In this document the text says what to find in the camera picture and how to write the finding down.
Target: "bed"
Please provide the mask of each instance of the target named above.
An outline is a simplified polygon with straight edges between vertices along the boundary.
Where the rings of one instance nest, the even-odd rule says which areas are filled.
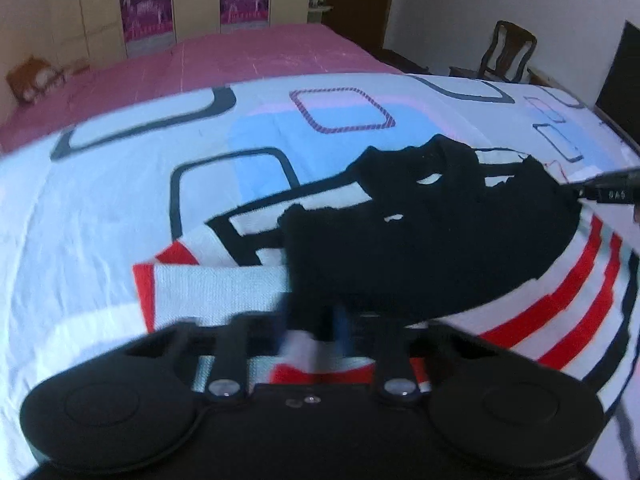
[[[340,72],[399,73],[320,24],[212,34],[73,76],[64,88],[37,106],[19,108],[0,126],[0,151],[11,152],[98,114],[179,92],[264,77]]]
[[[343,60],[348,70],[347,54],[326,56]],[[156,91],[183,93],[142,102],[157,96],[145,86],[137,104],[79,121],[0,161],[4,478],[20,478],[34,467],[17,419],[30,388],[170,322],[149,323],[143,315],[132,266],[152,261],[216,214],[332,176],[367,146],[420,146],[438,133],[476,148],[530,153],[559,181],[640,165],[590,110],[555,89],[439,76],[323,73],[187,91],[202,80],[196,66],[181,67],[167,71],[192,74],[189,85],[178,88],[177,79],[163,79],[167,86],[159,84]],[[372,72],[386,71],[378,68]],[[271,75],[264,70],[261,75]],[[629,207],[595,210],[640,250]],[[203,282],[228,280],[229,287],[206,305],[171,317],[196,314],[206,323],[222,323],[239,310],[268,308],[282,276],[257,283],[248,274],[243,281],[234,270],[202,267]],[[633,320],[640,322],[640,316]],[[635,349],[638,331],[630,348]],[[630,396],[640,393],[635,363],[629,363]],[[640,406],[626,408],[638,420]],[[630,431],[640,442],[640,428]],[[612,420],[592,458],[606,478],[628,476],[619,433]]]

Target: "wooden chair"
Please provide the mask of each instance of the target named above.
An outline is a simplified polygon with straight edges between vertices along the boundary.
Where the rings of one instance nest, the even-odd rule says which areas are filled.
[[[488,63],[492,55],[494,54],[495,49],[498,47],[500,30],[504,30],[505,33],[504,47],[502,48],[502,52],[500,53],[498,58],[495,60],[494,69],[490,68],[488,66]],[[520,51],[522,51],[522,49],[527,45],[527,43],[530,43],[529,49],[522,57],[522,60],[518,65],[518,70],[515,77],[511,80],[507,79],[507,72],[511,68],[513,61],[520,53]],[[450,66],[449,75],[452,77],[466,77],[469,79],[487,79],[504,81],[507,83],[519,83],[522,80],[524,68],[529,62],[529,59],[531,59],[531,56],[533,56],[533,51],[536,49],[537,44],[538,40],[528,30],[525,30],[524,28],[519,27],[514,23],[500,21],[495,24],[494,39],[491,42],[489,50],[487,50],[482,57],[482,61],[480,62],[480,69],[475,72],[473,70],[469,70],[468,68]]]

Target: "pink mattress cover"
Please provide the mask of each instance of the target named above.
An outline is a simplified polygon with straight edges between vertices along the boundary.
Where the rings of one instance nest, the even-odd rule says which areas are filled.
[[[0,126],[3,152],[123,106],[251,79],[320,73],[400,73],[324,25],[212,34],[171,50],[73,76]]]

